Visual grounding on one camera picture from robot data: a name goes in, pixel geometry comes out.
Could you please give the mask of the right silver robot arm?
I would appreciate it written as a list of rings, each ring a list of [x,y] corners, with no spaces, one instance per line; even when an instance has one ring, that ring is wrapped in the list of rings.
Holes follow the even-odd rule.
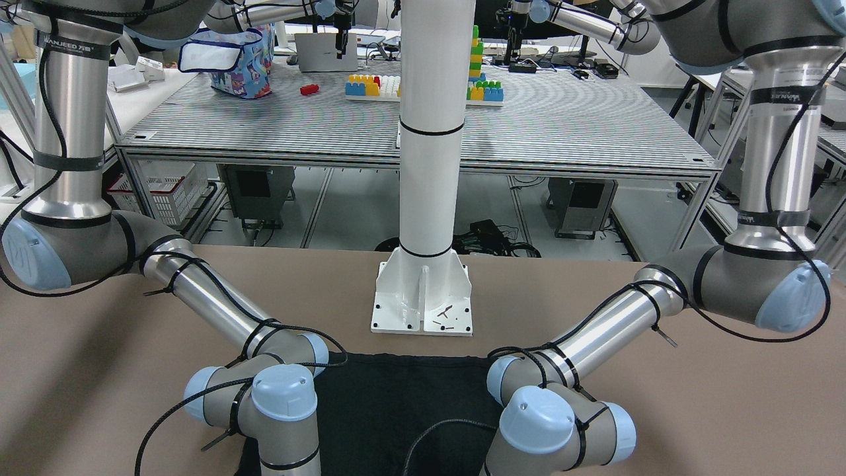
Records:
[[[315,331],[266,315],[196,256],[192,244],[102,197],[110,49],[124,31],[179,45],[213,1],[21,1],[40,48],[32,156],[36,190],[2,225],[23,293],[65,296],[114,275],[156,280],[241,344],[232,364],[199,371],[179,407],[255,439],[263,475],[321,473],[314,378],[329,352]]]

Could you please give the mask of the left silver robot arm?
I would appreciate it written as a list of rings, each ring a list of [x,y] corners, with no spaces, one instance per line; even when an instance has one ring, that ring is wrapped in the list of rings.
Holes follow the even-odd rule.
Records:
[[[487,376],[504,407],[482,475],[550,475],[625,460],[631,416],[590,397],[583,377],[685,308],[791,333],[824,322],[829,268],[806,237],[810,182],[828,77],[844,60],[843,1],[646,1],[669,52],[689,72],[744,62],[753,78],[737,228],[722,246],[646,265],[581,322],[546,344],[499,348]]]

